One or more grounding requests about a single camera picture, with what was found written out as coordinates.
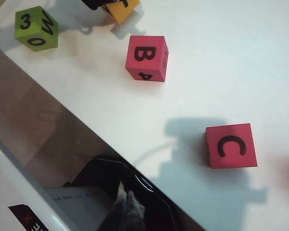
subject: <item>red letter x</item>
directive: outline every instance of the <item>red letter x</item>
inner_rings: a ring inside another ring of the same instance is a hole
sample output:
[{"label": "red letter x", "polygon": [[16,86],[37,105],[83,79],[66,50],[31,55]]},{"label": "red letter x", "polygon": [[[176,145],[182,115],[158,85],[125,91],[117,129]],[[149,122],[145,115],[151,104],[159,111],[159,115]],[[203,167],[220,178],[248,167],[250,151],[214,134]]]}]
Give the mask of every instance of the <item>red letter x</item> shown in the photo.
[{"label": "red letter x", "polygon": [[23,220],[26,220],[26,224],[29,223],[29,219],[32,219],[32,217],[29,217],[29,214],[27,213],[27,216],[23,219]]}]

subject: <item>black plastic object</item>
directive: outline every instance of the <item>black plastic object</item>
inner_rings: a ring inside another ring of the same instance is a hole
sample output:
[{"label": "black plastic object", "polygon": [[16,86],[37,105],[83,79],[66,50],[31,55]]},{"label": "black plastic object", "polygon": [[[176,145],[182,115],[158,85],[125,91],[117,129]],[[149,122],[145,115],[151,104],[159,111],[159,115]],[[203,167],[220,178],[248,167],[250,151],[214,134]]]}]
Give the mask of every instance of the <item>black plastic object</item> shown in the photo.
[{"label": "black plastic object", "polygon": [[144,222],[148,231],[182,231],[175,204],[137,169],[120,156],[98,155],[65,187],[100,186],[114,200],[123,182],[145,206]]},{"label": "black plastic object", "polygon": [[[96,10],[102,5],[116,2],[118,0],[82,0],[91,10]],[[128,6],[127,0],[121,0],[125,7]]]}]

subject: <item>green foam cube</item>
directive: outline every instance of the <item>green foam cube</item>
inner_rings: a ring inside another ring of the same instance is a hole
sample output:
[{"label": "green foam cube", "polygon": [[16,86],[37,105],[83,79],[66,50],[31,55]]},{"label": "green foam cube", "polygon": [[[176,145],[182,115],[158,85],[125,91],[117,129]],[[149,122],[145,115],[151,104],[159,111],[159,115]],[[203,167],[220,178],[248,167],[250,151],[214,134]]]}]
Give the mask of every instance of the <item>green foam cube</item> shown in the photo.
[{"label": "green foam cube", "polygon": [[41,6],[18,11],[15,39],[33,51],[58,47],[58,23]]}]

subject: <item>letter b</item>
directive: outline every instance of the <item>letter b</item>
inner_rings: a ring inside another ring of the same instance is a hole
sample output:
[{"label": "letter b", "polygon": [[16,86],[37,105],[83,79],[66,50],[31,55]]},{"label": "letter b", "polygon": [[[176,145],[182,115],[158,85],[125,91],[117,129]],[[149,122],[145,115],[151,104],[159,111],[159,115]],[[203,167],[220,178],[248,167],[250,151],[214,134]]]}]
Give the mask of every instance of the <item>letter b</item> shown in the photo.
[{"label": "letter b", "polygon": [[137,61],[142,61],[144,59],[151,60],[154,59],[155,53],[156,47],[136,47],[134,57]]}]

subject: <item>label sticker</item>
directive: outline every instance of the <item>label sticker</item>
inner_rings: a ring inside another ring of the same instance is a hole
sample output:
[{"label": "label sticker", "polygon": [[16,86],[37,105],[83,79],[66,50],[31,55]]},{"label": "label sticker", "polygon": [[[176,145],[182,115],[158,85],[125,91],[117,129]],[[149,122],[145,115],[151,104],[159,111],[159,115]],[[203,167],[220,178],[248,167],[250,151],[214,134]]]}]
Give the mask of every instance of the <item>label sticker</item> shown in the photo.
[{"label": "label sticker", "polygon": [[27,231],[49,231],[27,205],[14,205],[9,209]]}]

